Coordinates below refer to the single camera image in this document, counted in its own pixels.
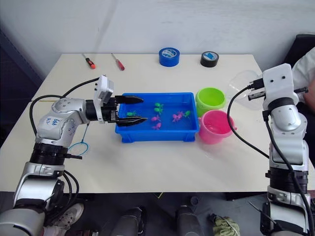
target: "blue tape roll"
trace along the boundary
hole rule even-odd
[[[159,55],[159,62],[163,66],[172,67],[179,63],[180,52],[176,48],[162,48]]]

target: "orange screwdriver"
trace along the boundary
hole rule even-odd
[[[91,61],[89,58],[87,58],[84,54],[82,54],[82,56],[85,58],[85,60],[87,61],[87,63],[89,64],[91,69],[96,68],[96,65],[93,63],[93,61]]]
[[[112,56],[113,56],[113,58],[115,59],[115,62],[116,62],[116,64],[117,64],[118,68],[119,68],[120,70],[124,70],[125,67],[124,67],[124,65],[120,62],[120,60],[118,60],[118,59],[115,57],[114,54],[112,54]]]

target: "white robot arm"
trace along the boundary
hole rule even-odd
[[[270,144],[270,169],[266,174],[270,178],[267,188],[269,201],[263,205],[260,229],[265,235],[276,235],[281,231],[309,235],[312,230],[309,225],[312,219],[309,220],[307,211],[310,205],[307,193],[309,150],[303,140],[307,120],[295,106],[299,99],[294,92],[291,67],[282,64],[268,69],[263,72],[262,80],[263,85],[253,90],[264,87],[265,92],[250,95],[249,99],[265,96],[263,116],[274,142]],[[268,116],[271,116],[271,127]],[[300,191],[303,191],[307,204]]]
[[[40,235],[48,212],[60,204],[64,182],[59,179],[65,172],[65,158],[79,158],[67,153],[76,128],[80,124],[98,120],[131,126],[146,120],[142,117],[120,118],[119,103],[139,103],[135,96],[115,96],[113,83],[100,76],[95,84],[94,100],[62,98],[52,105],[51,111],[40,119],[33,153],[25,164],[14,195],[14,209],[0,215],[0,235]]]

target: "toy fish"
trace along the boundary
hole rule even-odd
[[[154,130],[159,130],[162,127],[162,123],[157,123],[156,126],[152,126]]]
[[[191,111],[186,111],[184,114],[184,117],[189,117],[190,114],[191,114]]]
[[[154,108],[154,111],[155,111],[155,112],[158,112],[158,113],[161,115],[162,112],[163,112],[163,109],[162,109],[162,108],[159,108],[159,107],[155,107],[155,108]]]
[[[178,112],[177,114],[173,114],[173,122],[179,121],[183,117],[183,112]]]
[[[133,112],[127,112],[127,116],[128,117],[132,117],[132,116],[135,116],[137,114],[136,111],[133,111]]]
[[[154,105],[155,105],[156,107],[159,107],[159,108],[163,108],[163,106],[164,106],[164,104],[160,104],[160,103],[158,103],[158,102],[155,103]]]
[[[156,117],[152,117],[152,118],[151,118],[151,121],[157,121],[157,120],[158,120],[158,121],[161,121],[161,120],[159,119],[159,116],[158,116],[158,115],[157,115]]]

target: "pink bucket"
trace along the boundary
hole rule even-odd
[[[200,118],[199,136],[207,144],[217,144],[224,138],[230,136],[232,130],[227,122],[227,114],[223,111],[207,111]]]

